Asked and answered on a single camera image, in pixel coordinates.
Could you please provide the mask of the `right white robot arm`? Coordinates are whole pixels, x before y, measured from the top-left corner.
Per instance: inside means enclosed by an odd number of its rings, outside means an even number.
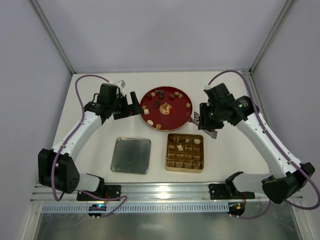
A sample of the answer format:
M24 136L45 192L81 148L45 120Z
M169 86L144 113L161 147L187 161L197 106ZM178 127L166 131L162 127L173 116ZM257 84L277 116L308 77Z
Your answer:
M225 185L230 193L260 193L281 204L306 185L315 173L314 166L289 153L249 96L235 98L224 83L207 86L204 92L208 100L199 105L198 129L213 132L228 122L250 140L269 169L265 174L238 171L229 176Z

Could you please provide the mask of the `tan oval chocolate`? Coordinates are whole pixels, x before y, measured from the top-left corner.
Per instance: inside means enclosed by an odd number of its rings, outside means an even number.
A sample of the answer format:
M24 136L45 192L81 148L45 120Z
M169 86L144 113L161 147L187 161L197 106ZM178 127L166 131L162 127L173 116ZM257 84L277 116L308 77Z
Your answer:
M200 139L194 139L194 143L199 145L201 143L201 140Z

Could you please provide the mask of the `metal tongs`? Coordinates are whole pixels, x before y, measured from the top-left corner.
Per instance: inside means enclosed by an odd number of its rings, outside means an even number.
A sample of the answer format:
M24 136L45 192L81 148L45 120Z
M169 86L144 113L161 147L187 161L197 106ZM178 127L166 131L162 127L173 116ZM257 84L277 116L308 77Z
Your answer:
M202 127L202 125L201 125L201 117L197 112L194 112L193 115L190 115L188 117L188 121L190 123L193 123L194 125L196 125L198 127L198 130L201 130L201 131L205 132L212 139L216 139L217 138L218 132L216 130L207 130L207 129Z

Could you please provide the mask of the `silver square box lid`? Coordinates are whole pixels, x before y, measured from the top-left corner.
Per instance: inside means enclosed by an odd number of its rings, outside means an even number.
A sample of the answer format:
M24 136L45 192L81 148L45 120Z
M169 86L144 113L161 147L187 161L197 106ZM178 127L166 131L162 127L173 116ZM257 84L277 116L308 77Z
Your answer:
M114 146L110 169L115 173L145 175L149 171L151 141L119 137Z

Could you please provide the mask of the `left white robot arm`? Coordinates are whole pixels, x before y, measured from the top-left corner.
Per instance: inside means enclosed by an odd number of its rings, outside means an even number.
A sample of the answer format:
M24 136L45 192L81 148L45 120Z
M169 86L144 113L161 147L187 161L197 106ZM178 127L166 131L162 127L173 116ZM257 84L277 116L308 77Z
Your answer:
M102 178L80 173L75 161L80 151L106 120L124 119L143 114L143 109L134 91L130 92L132 103L128 103L122 84L103 83L92 101L81 104L81 117L62 138L50 149L43 148L38 154L38 180L43 186L65 194L95 192Z

